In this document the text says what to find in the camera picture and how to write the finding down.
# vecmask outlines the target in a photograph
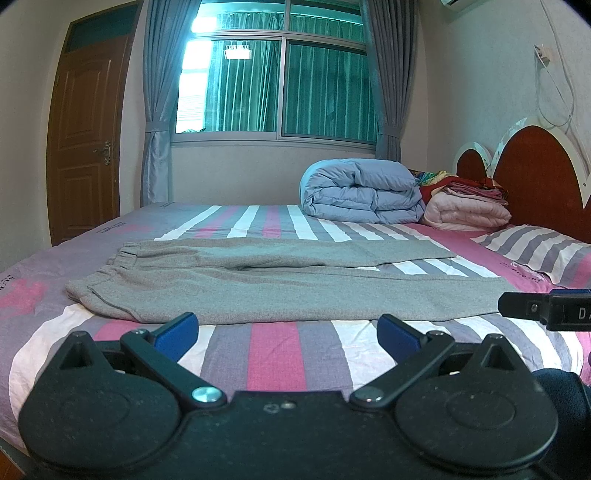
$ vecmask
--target folded blue comforter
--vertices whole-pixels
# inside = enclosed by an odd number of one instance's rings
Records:
[[[314,163],[301,179],[300,202],[306,214],[338,222],[413,223],[425,211],[404,165],[368,158]]]

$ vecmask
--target window glass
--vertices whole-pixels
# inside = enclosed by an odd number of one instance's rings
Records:
[[[137,10],[138,5],[133,4],[76,22],[72,26],[66,52],[131,33]]]
[[[194,33],[216,30],[283,30],[285,2],[202,2]]]
[[[287,75],[285,135],[376,141],[365,55],[292,44]]]
[[[363,42],[361,12],[355,4],[294,0],[290,30]]]
[[[280,52],[275,40],[189,41],[176,132],[276,131]]]

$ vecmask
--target gray curtain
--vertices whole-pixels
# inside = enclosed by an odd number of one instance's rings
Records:
[[[170,198],[170,122],[191,24],[201,0],[151,0],[144,40],[146,134],[141,205]]]
[[[417,0],[362,0],[361,16],[378,118],[376,158],[401,161],[400,135],[413,84]]]

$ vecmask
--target striped pillowcase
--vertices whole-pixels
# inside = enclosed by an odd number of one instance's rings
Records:
[[[473,238],[476,243],[530,269],[555,285],[591,288],[591,245],[532,225],[506,228]]]

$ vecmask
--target window frame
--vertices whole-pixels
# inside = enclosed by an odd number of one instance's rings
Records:
[[[337,37],[326,37],[311,33],[290,31],[291,0],[285,0],[284,30],[217,30],[208,33],[193,33],[191,40],[274,40],[281,42],[279,65],[277,127],[274,132],[191,132],[177,133],[177,108],[171,119],[171,143],[175,147],[193,147],[195,143],[208,145],[267,145],[273,142],[277,146],[299,146],[311,148],[328,148],[336,150],[354,150],[374,153],[376,142],[353,140],[350,138],[320,137],[312,135],[284,134],[283,114],[285,96],[287,94],[287,61],[290,44],[312,47],[334,48],[361,55],[367,55],[365,43]]]

